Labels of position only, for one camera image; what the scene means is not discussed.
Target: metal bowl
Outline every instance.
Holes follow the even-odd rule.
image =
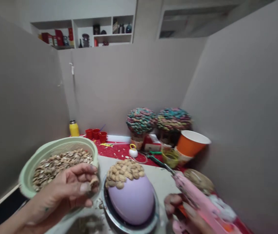
[[[150,217],[147,219],[147,221],[141,225],[132,225],[127,222],[125,222],[115,211],[113,204],[110,199],[110,195],[108,193],[108,190],[105,187],[105,181],[106,181],[106,176],[105,175],[103,179],[103,186],[101,188],[101,196],[103,200],[103,205],[105,209],[105,215],[107,222],[113,228],[117,233],[128,233],[128,234],[143,234],[143,233],[151,233],[159,219],[160,219],[160,214],[159,214],[159,200],[156,195],[155,190],[153,189],[153,194],[154,194],[154,208],[153,211],[150,215]]]

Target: shelf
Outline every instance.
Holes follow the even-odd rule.
[[[103,18],[90,18],[90,19],[74,19],[73,22],[78,28],[92,27],[95,24],[100,26],[110,26],[112,17],[103,17]]]
[[[39,30],[65,29],[65,28],[71,28],[72,27],[72,21],[71,20],[34,22],[34,23],[31,23],[31,24]]]
[[[65,46],[54,46],[57,50],[64,50],[64,49],[74,49],[75,47],[73,45],[65,45]]]
[[[103,41],[108,41],[109,43],[122,43],[122,42],[131,42],[132,33],[123,33],[123,34],[104,34],[104,35],[93,35],[95,39],[98,40],[98,43]]]
[[[134,15],[125,16],[110,16],[101,18],[87,18],[87,19],[69,19],[59,21],[46,22],[32,22],[32,33],[38,36],[41,33],[49,33],[55,35],[55,29],[62,31],[63,36],[69,36],[69,28],[73,29],[74,46],[57,46],[58,50],[78,48],[80,39],[83,34],[89,35],[89,45],[94,47],[94,39],[98,40],[99,46],[102,46],[103,41],[108,41],[110,45],[122,45],[132,43],[132,33],[113,34],[113,19],[118,21],[118,24],[124,24],[125,30],[130,23],[133,29]],[[105,30],[106,34],[93,35],[93,26],[99,24],[100,32]]]

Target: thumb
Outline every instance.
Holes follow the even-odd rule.
[[[191,222],[201,231],[202,234],[215,233],[208,223],[189,204],[183,202],[183,206]]]
[[[70,196],[79,197],[91,191],[89,182],[86,183],[70,183],[58,184],[54,190],[54,197],[56,199],[63,199]]]

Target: yellow plastic cup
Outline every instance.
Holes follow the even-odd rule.
[[[162,149],[163,163],[168,165],[171,169],[178,165],[178,153],[173,148]]]

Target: red cup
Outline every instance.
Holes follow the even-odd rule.
[[[90,139],[90,140],[92,140],[92,138],[93,138],[93,135],[92,135],[92,128],[89,128],[89,129],[87,129],[86,131],[85,131],[85,133],[86,133],[86,138],[88,138],[88,139]]]
[[[99,132],[99,138],[101,143],[106,143],[106,136],[107,136],[106,132]]]
[[[99,131],[100,131],[100,129],[98,129],[98,128],[96,128],[96,129],[94,129],[94,130],[92,131],[92,135],[93,135],[93,138],[94,138],[95,140],[98,140],[98,139],[99,139]]]

